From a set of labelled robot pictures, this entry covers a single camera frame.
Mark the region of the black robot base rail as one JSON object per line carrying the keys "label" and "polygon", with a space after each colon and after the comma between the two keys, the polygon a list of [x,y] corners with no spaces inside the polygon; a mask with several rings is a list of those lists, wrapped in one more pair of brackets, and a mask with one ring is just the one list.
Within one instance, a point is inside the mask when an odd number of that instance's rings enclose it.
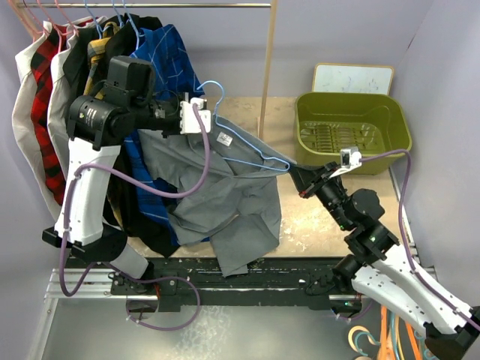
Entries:
{"label": "black robot base rail", "polygon": [[159,311],[183,306],[306,307],[334,310],[344,317],[360,312],[368,297],[334,285],[337,257],[264,257],[248,264],[247,273],[224,277],[211,257],[152,258],[158,285],[134,283],[105,265],[88,272],[76,297],[160,302]]}

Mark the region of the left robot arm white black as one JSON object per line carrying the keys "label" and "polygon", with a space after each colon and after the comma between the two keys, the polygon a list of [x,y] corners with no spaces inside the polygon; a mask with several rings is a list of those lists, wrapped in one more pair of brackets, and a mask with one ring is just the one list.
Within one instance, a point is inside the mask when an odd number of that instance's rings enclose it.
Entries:
{"label": "left robot arm white black", "polygon": [[125,138],[136,129],[181,132],[179,106],[154,98],[155,69],[125,55],[110,60],[106,80],[77,97],[67,113],[69,161],[66,190],[55,226],[42,238],[86,263],[112,263],[129,275],[138,294],[152,290],[149,262],[129,244],[127,234],[103,221],[110,169]]}

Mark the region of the light blue hanger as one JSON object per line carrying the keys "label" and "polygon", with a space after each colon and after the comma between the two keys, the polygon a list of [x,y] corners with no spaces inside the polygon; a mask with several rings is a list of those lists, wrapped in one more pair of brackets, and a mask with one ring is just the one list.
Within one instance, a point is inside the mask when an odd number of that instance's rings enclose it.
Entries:
{"label": "light blue hanger", "polygon": [[279,173],[287,173],[289,170],[290,170],[290,163],[287,162],[286,160],[283,160],[283,159],[280,159],[279,157],[272,157],[272,156],[265,156],[263,154],[263,152],[257,148],[254,144],[252,144],[251,142],[249,142],[247,139],[245,139],[240,133],[238,133],[236,130],[232,129],[231,127],[228,127],[224,124],[221,124],[219,121],[218,121],[218,109],[221,105],[221,103],[223,102],[224,98],[226,97],[226,92],[225,92],[225,89],[224,87],[218,82],[218,81],[215,81],[215,80],[206,80],[205,82],[199,84],[196,89],[197,90],[200,90],[200,89],[203,89],[205,86],[207,85],[214,85],[214,86],[217,86],[219,89],[220,89],[220,98],[219,100],[216,102],[216,104],[214,105],[214,112],[213,112],[213,118],[214,118],[214,123],[221,129],[227,131],[227,132],[230,132],[236,139],[240,140],[242,143],[244,143],[248,148],[252,149],[253,151],[255,151],[261,158],[263,161],[277,161],[281,164],[283,164],[283,168],[276,168],[276,167],[272,167],[272,166],[266,166],[266,165],[262,165],[262,164],[259,164],[259,163],[251,163],[251,162],[248,162],[246,160],[239,160],[239,159],[236,159],[236,158],[232,158],[232,157],[225,157],[225,160],[226,161],[233,161],[233,162],[236,162],[236,163],[240,163],[240,164],[247,164],[247,165],[250,165],[250,166],[253,166],[253,167],[258,167],[260,169],[267,169],[267,170],[273,170],[275,172],[279,172]]}

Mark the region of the grey shirt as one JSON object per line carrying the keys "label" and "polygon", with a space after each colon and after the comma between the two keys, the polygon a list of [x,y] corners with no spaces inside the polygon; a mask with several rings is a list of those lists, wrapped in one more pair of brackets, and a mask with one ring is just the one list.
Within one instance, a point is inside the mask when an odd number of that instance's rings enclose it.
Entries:
{"label": "grey shirt", "polygon": [[[287,156],[228,119],[218,117],[218,121],[237,131],[265,156],[292,164]],[[205,163],[201,135],[163,138],[155,130],[139,130],[138,134],[146,168],[154,180],[163,179],[180,192],[191,189],[198,182]],[[210,167],[205,182],[168,211],[169,222],[181,245],[196,244],[208,238],[223,276],[244,274],[248,263],[273,251],[280,243],[281,204],[277,177],[284,172],[225,158],[276,168],[284,165],[262,160],[255,151],[215,123],[208,141]]]}

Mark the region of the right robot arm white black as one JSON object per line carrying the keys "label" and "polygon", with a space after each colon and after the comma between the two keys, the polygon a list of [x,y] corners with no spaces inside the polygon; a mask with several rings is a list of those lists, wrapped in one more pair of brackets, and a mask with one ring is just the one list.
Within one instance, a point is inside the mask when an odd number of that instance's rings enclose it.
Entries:
{"label": "right robot arm white black", "polygon": [[348,193],[335,162],[291,166],[298,195],[316,197],[341,230],[350,253],[332,270],[341,293],[366,295],[409,323],[438,359],[462,359],[479,337],[479,308],[437,282],[412,257],[407,243],[380,221],[385,210],[374,190]]}

